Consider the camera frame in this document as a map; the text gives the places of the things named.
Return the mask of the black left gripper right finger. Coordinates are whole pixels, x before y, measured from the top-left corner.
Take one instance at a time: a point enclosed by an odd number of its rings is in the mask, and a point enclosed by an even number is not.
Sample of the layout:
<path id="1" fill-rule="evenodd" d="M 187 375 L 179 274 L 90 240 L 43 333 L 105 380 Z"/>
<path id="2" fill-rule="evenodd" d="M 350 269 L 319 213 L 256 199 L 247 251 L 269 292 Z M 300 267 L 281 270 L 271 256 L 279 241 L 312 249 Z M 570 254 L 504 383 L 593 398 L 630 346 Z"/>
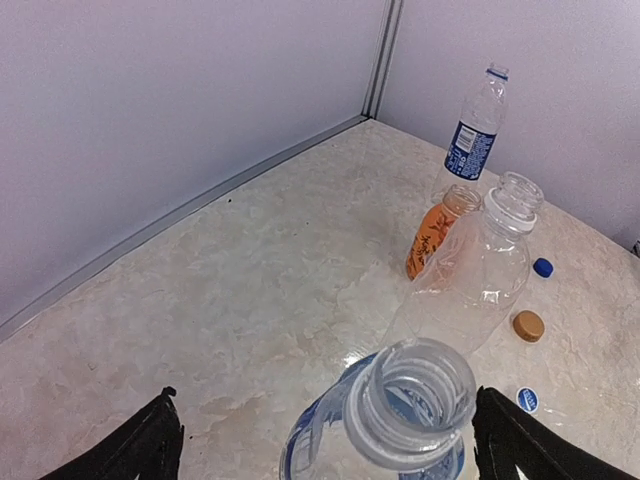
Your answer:
<path id="1" fill-rule="evenodd" d="M 481 480 L 634 477 L 558 436 L 493 387 L 480 387 L 472 420 Z"/>

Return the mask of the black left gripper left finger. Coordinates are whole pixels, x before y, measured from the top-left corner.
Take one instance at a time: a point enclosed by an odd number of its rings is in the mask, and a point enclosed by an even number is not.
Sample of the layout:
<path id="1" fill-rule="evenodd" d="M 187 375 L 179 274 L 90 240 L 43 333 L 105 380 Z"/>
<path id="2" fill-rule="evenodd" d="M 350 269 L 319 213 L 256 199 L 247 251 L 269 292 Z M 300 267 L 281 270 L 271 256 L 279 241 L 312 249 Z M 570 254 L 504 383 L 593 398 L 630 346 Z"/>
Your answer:
<path id="1" fill-rule="evenodd" d="M 184 426 L 167 386 L 110 435 L 47 479 L 176 479 Z"/>

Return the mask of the white Pocari Sweat cap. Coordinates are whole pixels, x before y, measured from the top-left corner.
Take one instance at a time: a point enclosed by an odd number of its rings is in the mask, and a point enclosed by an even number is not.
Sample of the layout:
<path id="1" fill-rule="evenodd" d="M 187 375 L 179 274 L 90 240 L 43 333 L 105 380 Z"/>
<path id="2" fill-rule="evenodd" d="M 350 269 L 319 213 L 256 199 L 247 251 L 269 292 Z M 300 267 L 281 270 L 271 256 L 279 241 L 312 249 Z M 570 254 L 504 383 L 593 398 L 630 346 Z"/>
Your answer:
<path id="1" fill-rule="evenodd" d="M 540 406 L 539 396 L 536 391 L 530 387 L 520 387 L 516 392 L 516 404 L 525 412 L 533 415 Z"/>

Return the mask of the small blue bottle white cap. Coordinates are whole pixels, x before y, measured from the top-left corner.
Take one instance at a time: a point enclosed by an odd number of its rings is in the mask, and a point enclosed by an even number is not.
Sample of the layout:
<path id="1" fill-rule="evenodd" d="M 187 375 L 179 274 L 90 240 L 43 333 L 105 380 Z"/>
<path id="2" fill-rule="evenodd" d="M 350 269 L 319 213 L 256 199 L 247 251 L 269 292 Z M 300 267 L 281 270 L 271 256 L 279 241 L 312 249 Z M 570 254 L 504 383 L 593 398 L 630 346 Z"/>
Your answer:
<path id="1" fill-rule="evenodd" d="M 347 368 L 298 418 L 282 479 L 476 479 L 476 382 L 439 341 L 412 338 Z"/>

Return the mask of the brown bottle cap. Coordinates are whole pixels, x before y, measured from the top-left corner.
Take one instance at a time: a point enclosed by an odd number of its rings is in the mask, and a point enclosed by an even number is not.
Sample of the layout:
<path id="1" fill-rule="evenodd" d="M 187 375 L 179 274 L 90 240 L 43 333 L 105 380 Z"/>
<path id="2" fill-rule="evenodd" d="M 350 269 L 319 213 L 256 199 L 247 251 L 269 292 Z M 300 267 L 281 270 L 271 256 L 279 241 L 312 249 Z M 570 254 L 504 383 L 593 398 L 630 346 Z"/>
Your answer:
<path id="1" fill-rule="evenodd" d="M 514 332 L 524 341 L 538 342 L 545 333 L 545 324 L 542 318 L 533 311 L 523 310 L 517 313 L 512 320 Z"/>

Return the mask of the clear bottle white cap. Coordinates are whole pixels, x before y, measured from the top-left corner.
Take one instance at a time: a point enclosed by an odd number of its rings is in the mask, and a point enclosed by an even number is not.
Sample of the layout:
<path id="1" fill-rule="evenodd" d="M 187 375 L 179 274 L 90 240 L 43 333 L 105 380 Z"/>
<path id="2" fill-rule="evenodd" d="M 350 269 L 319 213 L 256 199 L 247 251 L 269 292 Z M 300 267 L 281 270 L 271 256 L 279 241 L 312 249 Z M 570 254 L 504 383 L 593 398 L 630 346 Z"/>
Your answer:
<path id="1" fill-rule="evenodd" d="M 468 357 L 503 323 L 530 275 L 528 235 L 542 189 L 506 172 L 483 208 L 461 216 L 412 281 L 381 341 L 431 338 Z"/>

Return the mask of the orange juice bottle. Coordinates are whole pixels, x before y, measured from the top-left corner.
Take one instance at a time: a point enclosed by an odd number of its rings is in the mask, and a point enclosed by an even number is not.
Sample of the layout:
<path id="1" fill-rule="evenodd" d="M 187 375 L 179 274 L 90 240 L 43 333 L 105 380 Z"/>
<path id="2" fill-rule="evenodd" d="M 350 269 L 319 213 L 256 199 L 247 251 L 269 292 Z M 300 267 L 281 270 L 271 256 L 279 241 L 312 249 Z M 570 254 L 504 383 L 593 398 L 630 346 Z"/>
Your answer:
<path id="1" fill-rule="evenodd" d="M 481 196 L 471 188 L 452 185 L 446 191 L 442 200 L 425 214 L 416 232 L 406 259 L 406 273 L 410 280 L 421 273 L 456 220 L 479 210 L 481 204 Z"/>

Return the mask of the blue label clear bottle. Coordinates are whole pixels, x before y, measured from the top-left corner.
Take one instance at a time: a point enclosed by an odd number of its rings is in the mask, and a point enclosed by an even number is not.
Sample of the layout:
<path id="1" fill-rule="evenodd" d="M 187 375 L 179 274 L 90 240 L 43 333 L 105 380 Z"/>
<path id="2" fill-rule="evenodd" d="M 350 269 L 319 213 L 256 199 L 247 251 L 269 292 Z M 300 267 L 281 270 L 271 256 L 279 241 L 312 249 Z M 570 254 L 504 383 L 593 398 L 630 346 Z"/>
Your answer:
<path id="1" fill-rule="evenodd" d="M 439 203 L 453 185 L 476 189 L 507 111 L 509 69 L 491 63 L 477 88 L 466 98 L 433 187 Z"/>

